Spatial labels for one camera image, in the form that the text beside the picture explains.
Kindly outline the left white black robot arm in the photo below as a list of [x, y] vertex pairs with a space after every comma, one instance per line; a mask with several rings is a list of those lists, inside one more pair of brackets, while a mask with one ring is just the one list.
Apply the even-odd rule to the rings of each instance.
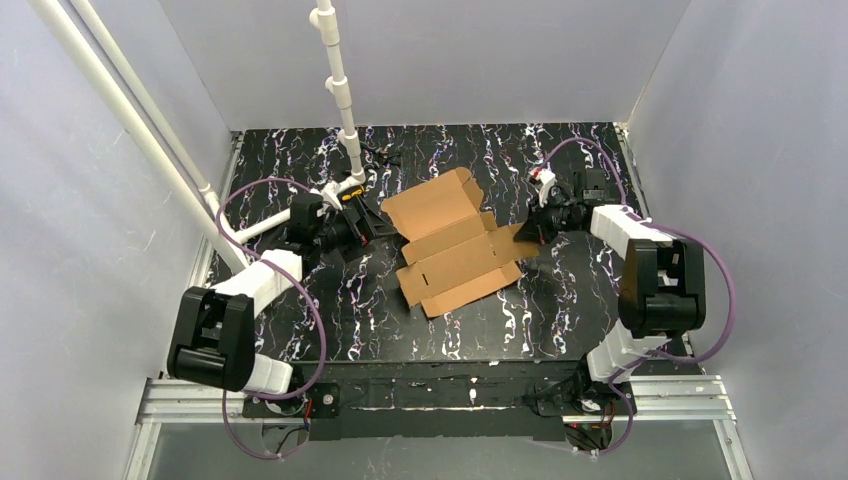
[[335, 210], [317, 193], [298, 193], [291, 217], [269, 247], [245, 270], [210, 288], [182, 296], [167, 358], [170, 376], [267, 399], [288, 399], [292, 365], [256, 352], [255, 318], [287, 290], [305, 291], [302, 280], [322, 255], [338, 252], [350, 262], [372, 243], [396, 234], [359, 196]]

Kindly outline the brown cardboard box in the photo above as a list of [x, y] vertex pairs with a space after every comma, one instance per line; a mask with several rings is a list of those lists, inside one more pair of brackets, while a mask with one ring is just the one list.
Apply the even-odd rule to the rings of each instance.
[[406, 265], [396, 271], [400, 289], [429, 319], [516, 283], [518, 263], [539, 255], [537, 244], [514, 240], [518, 224], [498, 225], [483, 200], [471, 171], [459, 167], [381, 204], [406, 240]]

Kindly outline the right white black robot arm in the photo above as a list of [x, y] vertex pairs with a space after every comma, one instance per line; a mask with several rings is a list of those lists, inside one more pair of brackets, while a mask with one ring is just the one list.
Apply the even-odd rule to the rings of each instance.
[[612, 386], [628, 381], [636, 361], [702, 327], [704, 252], [692, 240], [650, 227], [631, 207], [609, 201], [598, 169], [575, 174], [571, 194], [543, 167], [532, 170], [529, 181], [537, 194], [528, 203], [528, 217], [516, 241], [545, 245], [561, 233], [583, 231], [604, 241], [624, 261], [613, 327], [581, 358], [570, 379], [537, 394], [601, 402], [613, 396]]

